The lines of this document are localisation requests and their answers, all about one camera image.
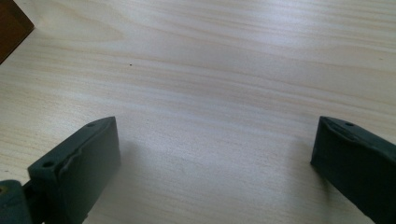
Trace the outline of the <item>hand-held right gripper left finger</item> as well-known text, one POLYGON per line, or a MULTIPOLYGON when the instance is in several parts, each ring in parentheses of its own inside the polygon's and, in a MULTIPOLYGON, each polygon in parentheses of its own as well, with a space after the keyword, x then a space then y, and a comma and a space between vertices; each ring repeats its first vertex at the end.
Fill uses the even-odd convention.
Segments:
POLYGON ((90 122, 28 167, 44 224, 82 224, 120 167, 114 117, 90 122))

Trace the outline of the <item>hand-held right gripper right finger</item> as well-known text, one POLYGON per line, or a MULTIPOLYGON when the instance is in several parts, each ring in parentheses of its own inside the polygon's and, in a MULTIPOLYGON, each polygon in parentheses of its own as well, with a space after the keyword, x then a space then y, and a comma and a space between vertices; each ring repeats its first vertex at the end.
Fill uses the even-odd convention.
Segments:
POLYGON ((396 145, 351 122, 321 117, 311 164, 375 224, 396 224, 396 145))

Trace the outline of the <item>brown wooden box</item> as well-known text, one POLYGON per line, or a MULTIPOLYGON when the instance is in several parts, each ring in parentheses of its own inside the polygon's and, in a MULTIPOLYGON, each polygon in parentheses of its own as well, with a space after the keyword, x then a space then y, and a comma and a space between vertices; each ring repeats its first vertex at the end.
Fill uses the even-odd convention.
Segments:
POLYGON ((0 64, 34 29, 14 0, 0 0, 0 64))

